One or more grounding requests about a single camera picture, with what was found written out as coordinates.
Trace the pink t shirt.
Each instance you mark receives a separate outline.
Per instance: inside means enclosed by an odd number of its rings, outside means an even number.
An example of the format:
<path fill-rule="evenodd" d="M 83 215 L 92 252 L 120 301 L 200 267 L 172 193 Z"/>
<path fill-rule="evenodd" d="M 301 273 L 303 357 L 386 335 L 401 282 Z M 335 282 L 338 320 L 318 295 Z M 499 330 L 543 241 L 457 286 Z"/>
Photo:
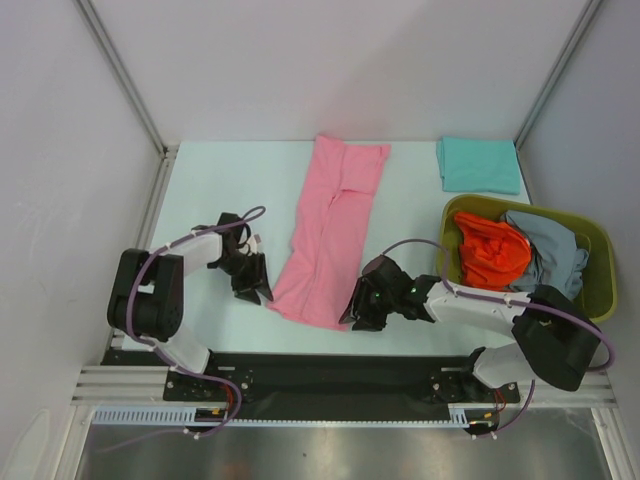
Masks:
<path fill-rule="evenodd" d="M 288 320 L 343 330 L 389 144 L 354 145 L 319 135 L 296 209 L 292 253 L 269 308 Z"/>

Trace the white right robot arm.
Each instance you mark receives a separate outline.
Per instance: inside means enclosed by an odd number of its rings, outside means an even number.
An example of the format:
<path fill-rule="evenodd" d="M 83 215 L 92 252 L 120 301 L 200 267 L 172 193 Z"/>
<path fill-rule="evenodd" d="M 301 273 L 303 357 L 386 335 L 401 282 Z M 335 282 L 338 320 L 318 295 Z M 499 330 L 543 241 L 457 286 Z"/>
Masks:
<path fill-rule="evenodd" d="M 508 383 L 531 380 L 575 392 L 601 343 L 598 328 L 553 287 L 508 294 L 433 275 L 412 278 L 380 255 L 364 267 L 339 322 L 353 331 L 378 332 L 391 314 L 467 325 L 508 339 L 504 346 L 470 354 L 461 388 L 473 401 L 486 400 Z"/>

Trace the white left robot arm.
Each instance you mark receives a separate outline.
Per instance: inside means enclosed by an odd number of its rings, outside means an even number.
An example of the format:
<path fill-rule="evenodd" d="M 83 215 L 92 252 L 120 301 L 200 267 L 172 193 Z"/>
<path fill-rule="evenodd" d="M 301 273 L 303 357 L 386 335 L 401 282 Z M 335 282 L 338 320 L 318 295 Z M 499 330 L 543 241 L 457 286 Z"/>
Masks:
<path fill-rule="evenodd" d="M 221 376 L 208 367 L 210 350 L 183 324 L 185 278 L 204 268 L 219 270 L 229 277 L 235 298 L 255 305 L 271 301 L 266 255 L 250 227 L 265 212 L 264 206 L 242 216 L 224 212 L 216 224 L 195 226 L 153 251 L 131 248 L 121 254 L 109 325 L 187 372 L 185 385 L 199 399 L 219 392 Z"/>

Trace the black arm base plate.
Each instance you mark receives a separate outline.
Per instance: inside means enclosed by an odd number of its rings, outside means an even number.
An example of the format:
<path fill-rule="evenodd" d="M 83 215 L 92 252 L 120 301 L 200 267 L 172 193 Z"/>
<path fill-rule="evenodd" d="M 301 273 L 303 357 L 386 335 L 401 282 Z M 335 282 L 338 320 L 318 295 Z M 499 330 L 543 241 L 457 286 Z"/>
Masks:
<path fill-rule="evenodd" d="M 216 353 L 205 372 L 227 386 L 169 372 L 163 399 L 172 402 L 220 402 L 260 416 L 271 411 L 310 415 L 336 411 L 385 419 L 415 416 L 464 404 L 491 409 L 520 400 L 516 382 L 494 391 L 476 381 L 464 356 L 356 356 Z"/>

